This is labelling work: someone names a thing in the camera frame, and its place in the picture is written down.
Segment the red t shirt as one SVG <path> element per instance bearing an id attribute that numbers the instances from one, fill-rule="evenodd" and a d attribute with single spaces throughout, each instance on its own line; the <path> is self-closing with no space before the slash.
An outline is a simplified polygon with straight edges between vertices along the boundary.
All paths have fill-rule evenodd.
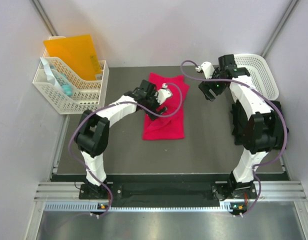
<path id="1" fill-rule="evenodd" d="M 190 86 L 184 82 L 182 75 L 164 77 L 151 72 L 148 80 L 158 88 L 161 88 L 163 83 L 168 83 L 172 97 L 167 99 L 162 106 L 167 107 L 165 115 L 172 113 L 174 115 L 167 118 L 159 117 L 153 121 L 145 115 L 142 139 L 145 141 L 183 139 L 185 137 L 184 108 L 177 109 L 177 107 L 184 104 Z"/>

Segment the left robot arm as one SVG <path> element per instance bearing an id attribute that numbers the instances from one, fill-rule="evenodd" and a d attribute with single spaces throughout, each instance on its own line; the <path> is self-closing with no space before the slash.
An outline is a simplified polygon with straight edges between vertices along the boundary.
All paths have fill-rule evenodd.
<path id="1" fill-rule="evenodd" d="M 153 121 L 167 111 L 163 103 L 173 96 L 168 85 L 163 83 L 160 89 L 149 81 L 143 80 L 139 87 L 128 91 L 107 108 L 92 114 L 85 110 L 80 122 L 84 123 L 74 138 L 81 152 L 86 169 L 86 180 L 81 185 L 80 199 L 102 199 L 107 195 L 105 183 L 103 153 L 108 146 L 110 127 L 127 115 L 137 112 L 144 106 L 145 113 Z"/>

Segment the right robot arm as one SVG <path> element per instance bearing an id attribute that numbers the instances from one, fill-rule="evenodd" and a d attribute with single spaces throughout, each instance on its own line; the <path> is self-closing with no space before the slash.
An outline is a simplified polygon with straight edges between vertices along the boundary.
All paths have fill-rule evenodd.
<path id="1" fill-rule="evenodd" d="M 207 100 L 215 100 L 225 89 L 230 90 L 234 100 L 232 135 L 235 145 L 243 146 L 243 152 L 226 185 L 214 185 L 212 191 L 219 200 L 242 198 L 252 191 L 254 173 L 262 160 L 270 151 L 284 145 L 284 134 L 288 129 L 280 119 L 281 104 L 278 101 L 267 103 L 259 96 L 260 76 L 256 68 L 240 63 L 237 55 L 219 57 L 218 67 L 206 61 L 195 69 L 206 79 L 198 87 Z"/>

